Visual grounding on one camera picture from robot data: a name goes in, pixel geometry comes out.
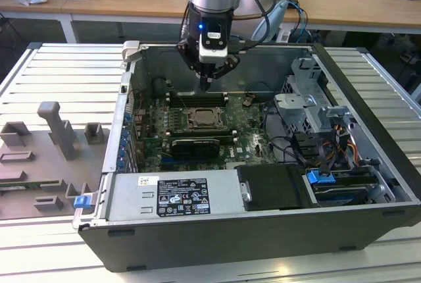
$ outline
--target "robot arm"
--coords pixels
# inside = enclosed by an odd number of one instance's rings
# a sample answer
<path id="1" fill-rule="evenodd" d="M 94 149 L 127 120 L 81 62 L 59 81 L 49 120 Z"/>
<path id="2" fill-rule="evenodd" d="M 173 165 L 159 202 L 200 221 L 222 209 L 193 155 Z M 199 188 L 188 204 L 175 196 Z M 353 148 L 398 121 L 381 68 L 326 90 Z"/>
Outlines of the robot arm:
<path id="1" fill-rule="evenodd" d="M 270 10 L 274 8 L 276 0 L 273 1 Z M 187 5 L 184 22 L 187 23 L 188 18 L 188 25 L 182 25 L 178 51 L 190 70 L 196 72 L 203 91 L 210 87 L 213 79 L 224 76 L 239 64 L 236 54 L 241 51 L 241 45 L 238 41 L 230 42 L 234 9 L 238 3 L 239 0 L 189 0 Z M 261 21 L 262 16 L 254 14 L 242 19 Z"/>

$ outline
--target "black plastic cover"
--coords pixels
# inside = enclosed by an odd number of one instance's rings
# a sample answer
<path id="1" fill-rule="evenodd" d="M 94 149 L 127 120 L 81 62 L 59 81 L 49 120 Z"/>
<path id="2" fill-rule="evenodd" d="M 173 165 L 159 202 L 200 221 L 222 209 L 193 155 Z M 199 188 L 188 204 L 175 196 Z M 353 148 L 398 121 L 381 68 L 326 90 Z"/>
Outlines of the black plastic cover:
<path id="1" fill-rule="evenodd" d="M 297 165 L 247 165 L 237 167 L 237 172 L 240 183 L 246 183 L 251 193 L 251 201 L 244 203 L 246 211 L 312 207 Z"/>

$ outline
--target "desk leg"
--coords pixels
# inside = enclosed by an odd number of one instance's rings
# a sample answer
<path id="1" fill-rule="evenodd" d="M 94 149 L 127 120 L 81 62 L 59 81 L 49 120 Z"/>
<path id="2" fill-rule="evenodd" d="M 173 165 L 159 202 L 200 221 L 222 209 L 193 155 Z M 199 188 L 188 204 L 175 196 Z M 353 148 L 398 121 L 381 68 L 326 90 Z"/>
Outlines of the desk leg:
<path id="1" fill-rule="evenodd" d="M 421 101 L 421 84 L 418 85 L 418 87 L 416 87 L 416 89 L 414 90 L 414 92 L 410 95 L 415 102 L 419 102 Z"/>
<path id="2" fill-rule="evenodd" d="M 119 38 L 125 37 L 123 23 L 117 22 L 117 32 Z"/>
<path id="3" fill-rule="evenodd" d="M 74 22 L 71 20 L 60 20 L 60 23 L 64 36 L 66 36 L 67 43 L 79 43 L 79 37 Z"/>

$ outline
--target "blue plastic clip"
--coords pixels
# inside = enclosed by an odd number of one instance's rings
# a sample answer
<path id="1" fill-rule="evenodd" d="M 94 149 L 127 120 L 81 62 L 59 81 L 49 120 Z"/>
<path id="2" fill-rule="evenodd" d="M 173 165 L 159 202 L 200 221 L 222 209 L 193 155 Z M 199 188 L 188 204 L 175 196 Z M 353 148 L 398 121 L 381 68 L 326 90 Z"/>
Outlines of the blue plastic clip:
<path id="1" fill-rule="evenodd" d="M 90 209 L 92 195 L 79 195 L 74 199 L 73 207 L 75 209 Z"/>
<path id="2" fill-rule="evenodd" d="M 311 170 L 309 173 L 307 173 L 307 178 L 309 179 L 310 184 L 336 182 L 335 177 L 332 173 L 328 176 L 321 176 L 318 170 Z"/>

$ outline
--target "black side panel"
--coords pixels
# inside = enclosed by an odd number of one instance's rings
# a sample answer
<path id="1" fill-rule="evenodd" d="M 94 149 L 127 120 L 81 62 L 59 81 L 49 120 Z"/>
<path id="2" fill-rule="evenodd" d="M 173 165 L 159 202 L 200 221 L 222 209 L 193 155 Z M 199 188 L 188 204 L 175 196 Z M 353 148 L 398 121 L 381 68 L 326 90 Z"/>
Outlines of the black side panel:
<path id="1" fill-rule="evenodd" d="M 79 235 L 112 272 L 250 261 L 363 249 L 418 207 L 91 228 Z"/>
<path id="2" fill-rule="evenodd" d="M 368 105 L 364 102 L 335 61 L 329 56 L 328 52 L 320 44 L 313 45 L 314 52 L 322 64 L 328 69 L 330 75 L 336 84 L 341 88 L 343 94 L 348 99 L 354 110 L 361 117 L 362 121 L 368 127 L 368 130 L 374 136 L 376 141 L 382 147 L 390 161 L 405 179 L 411 190 L 418 199 L 421 199 L 421 175 L 415 169 L 403 153 L 396 141 L 389 135 Z"/>

